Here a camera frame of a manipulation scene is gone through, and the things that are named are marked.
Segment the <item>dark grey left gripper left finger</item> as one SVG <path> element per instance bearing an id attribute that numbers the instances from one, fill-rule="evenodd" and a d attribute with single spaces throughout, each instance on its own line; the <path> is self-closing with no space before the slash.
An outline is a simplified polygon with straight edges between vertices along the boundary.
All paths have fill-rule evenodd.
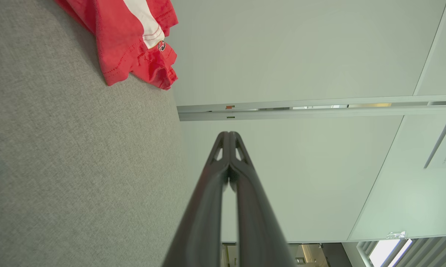
<path id="1" fill-rule="evenodd" d="M 221 264 L 222 194 L 229 179 L 229 133 L 221 132 L 169 247 L 164 267 Z"/>

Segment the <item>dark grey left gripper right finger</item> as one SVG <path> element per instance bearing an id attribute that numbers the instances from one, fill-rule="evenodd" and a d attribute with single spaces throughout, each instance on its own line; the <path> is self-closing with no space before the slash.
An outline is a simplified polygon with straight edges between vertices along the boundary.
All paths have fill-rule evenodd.
<path id="1" fill-rule="evenodd" d="M 238 132 L 230 132 L 229 182 L 237 196 L 240 267 L 293 267 L 295 260 Z"/>

